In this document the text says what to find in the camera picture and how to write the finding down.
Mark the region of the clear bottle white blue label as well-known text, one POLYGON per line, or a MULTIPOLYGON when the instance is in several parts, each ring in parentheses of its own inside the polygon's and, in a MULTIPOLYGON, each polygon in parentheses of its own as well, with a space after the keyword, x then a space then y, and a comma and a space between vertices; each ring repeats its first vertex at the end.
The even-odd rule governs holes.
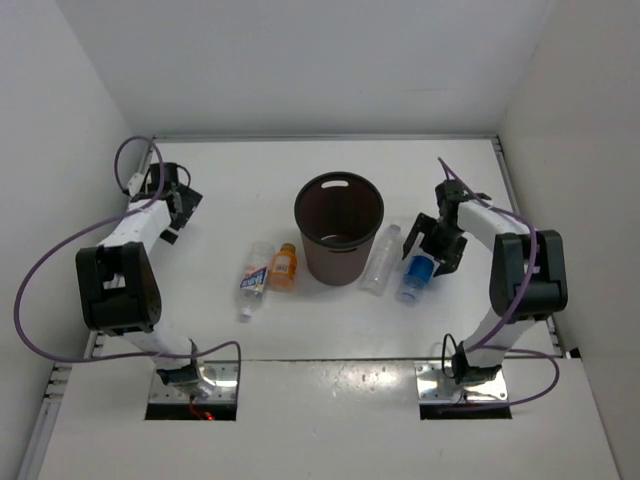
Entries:
POLYGON ((264 303, 275 248, 268 242, 254 242, 244 262, 237 289, 237 306, 242 321, 250 320, 264 303))

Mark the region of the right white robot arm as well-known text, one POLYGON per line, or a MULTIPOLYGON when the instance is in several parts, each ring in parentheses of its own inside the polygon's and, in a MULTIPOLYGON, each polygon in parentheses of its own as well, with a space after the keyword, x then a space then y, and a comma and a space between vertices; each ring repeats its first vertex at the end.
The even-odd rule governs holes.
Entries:
POLYGON ((491 205, 485 194, 466 192, 457 180, 441 182, 435 195, 438 217, 417 215, 402 255, 411 273, 429 281, 457 271, 469 236, 491 253, 490 309, 456 345, 449 369, 458 384, 478 383, 495 377, 507 351, 536 322, 566 308, 563 240, 491 205))

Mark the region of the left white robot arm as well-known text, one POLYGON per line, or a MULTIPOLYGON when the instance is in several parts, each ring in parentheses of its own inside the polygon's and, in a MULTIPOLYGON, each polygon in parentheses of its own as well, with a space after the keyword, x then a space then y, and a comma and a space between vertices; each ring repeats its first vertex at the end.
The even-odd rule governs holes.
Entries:
POLYGON ((174 244, 202 200, 179 178, 176 163, 153 164, 134 184, 126 216, 98 245, 75 257, 86 326, 151 354, 163 384, 188 391, 201 381, 195 343, 161 318, 162 300, 149 260, 159 240, 174 244))

